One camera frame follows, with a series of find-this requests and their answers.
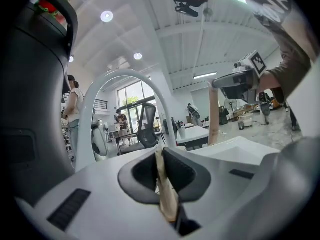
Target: chair backrest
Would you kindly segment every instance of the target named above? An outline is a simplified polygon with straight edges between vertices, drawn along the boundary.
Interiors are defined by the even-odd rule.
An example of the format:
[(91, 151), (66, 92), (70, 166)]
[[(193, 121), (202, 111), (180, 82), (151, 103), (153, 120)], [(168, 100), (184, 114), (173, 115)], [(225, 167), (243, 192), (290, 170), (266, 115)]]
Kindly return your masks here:
[(146, 149), (158, 144), (158, 138), (154, 133), (156, 111), (156, 106), (151, 103), (142, 105), (137, 137)]

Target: electric fan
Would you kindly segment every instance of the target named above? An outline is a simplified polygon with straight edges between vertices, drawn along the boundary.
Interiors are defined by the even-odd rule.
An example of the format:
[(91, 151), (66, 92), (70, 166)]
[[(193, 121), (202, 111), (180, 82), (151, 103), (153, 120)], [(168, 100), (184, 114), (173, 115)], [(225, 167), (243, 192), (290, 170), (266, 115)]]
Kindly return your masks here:
[(238, 121), (238, 118), (235, 117), (235, 112), (234, 112), (234, 108), (236, 109), (237, 106), (238, 106), (238, 101), (236, 99), (228, 99), (228, 98), (226, 98), (225, 101), (224, 101), (224, 107), (227, 110), (231, 110), (232, 113), (233, 113), (232, 122)]

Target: black office chair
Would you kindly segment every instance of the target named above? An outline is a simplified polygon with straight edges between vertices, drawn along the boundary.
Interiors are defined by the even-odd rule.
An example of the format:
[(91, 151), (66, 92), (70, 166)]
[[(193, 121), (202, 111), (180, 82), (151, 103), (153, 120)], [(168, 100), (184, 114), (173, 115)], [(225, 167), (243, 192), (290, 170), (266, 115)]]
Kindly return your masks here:
[(122, 150), (122, 154), (153, 148), (159, 143), (158, 138), (154, 133), (154, 121), (156, 117), (156, 111), (156, 106), (154, 106), (151, 103), (144, 103), (142, 105), (139, 120), (139, 128), (137, 133), (137, 138), (140, 142)]

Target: black slot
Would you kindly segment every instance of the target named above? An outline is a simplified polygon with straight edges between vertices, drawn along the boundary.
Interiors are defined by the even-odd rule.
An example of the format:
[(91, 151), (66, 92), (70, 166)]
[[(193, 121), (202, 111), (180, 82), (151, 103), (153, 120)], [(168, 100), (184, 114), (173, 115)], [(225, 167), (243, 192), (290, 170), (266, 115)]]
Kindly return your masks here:
[(237, 170), (237, 169), (233, 169), (229, 171), (229, 173), (232, 175), (236, 175), (236, 176), (248, 179), (248, 180), (252, 180), (252, 178), (255, 176), (254, 173), (243, 171), (243, 170)]
[(58, 229), (65, 231), (76, 214), (80, 211), (91, 192), (76, 189), (47, 219)]

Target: polished concrete floor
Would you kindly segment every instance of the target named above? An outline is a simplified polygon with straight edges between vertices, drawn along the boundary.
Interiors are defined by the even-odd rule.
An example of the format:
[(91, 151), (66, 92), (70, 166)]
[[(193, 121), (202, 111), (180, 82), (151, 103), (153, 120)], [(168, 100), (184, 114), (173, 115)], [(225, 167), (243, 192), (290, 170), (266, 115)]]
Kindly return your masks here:
[[(302, 138), (301, 131), (291, 130), (290, 113), (286, 112), (284, 108), (271, 111), (269, 122), (269, 125), (262, 124), (262, 118), (259, 111), (253, 114), (253, 126), (246, 127), (244, 130), (239, 130), (238, 122), (229, 121), (228, 124), (220, 125), (218, 143), (225, 142), (237, 136), (242, 136), (249, 141), (282, 150), (288, 144)], [(129, 146), (129, 141), (127, 139), (125, 139), (124, 142), (125, 146), (121, 149), (125, 149)], [(108, 143), (108, 149), (108, 158), (117, 156), (118, 148), (115, 142)]]

